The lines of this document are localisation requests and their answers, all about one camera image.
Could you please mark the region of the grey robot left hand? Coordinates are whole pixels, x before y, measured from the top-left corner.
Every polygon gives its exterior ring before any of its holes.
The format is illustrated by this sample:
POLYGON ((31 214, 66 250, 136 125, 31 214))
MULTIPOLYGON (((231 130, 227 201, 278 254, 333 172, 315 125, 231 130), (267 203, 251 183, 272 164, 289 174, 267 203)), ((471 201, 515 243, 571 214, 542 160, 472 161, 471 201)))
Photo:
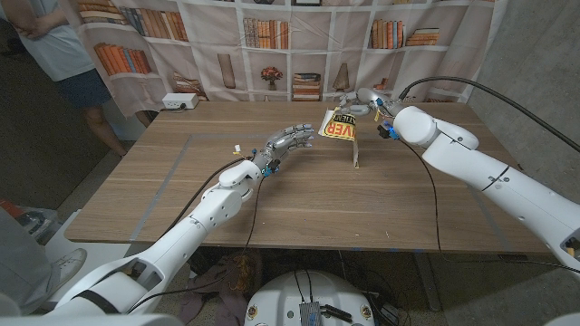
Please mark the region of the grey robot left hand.
POLYGON ((262 172, 269 169, 274 172, 290 151, 311 147, 309 141, 313 138, 314 129, 311 124, 297 124, 281 129, 268 138, 253 162, 262 172))

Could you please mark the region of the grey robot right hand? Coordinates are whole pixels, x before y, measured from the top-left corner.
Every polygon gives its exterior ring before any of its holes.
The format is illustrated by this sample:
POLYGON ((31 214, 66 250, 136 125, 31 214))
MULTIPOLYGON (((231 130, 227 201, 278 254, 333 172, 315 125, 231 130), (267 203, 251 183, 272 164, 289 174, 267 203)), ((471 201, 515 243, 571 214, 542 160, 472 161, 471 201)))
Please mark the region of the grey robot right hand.
POLYGON ((344 94, 338 104, 340 114, 354 116, 364 116, 374 112, 383 116, 396 117, 401 110, 403 110, 403 105, 399 100, 393 100, 367 88, 344 94))

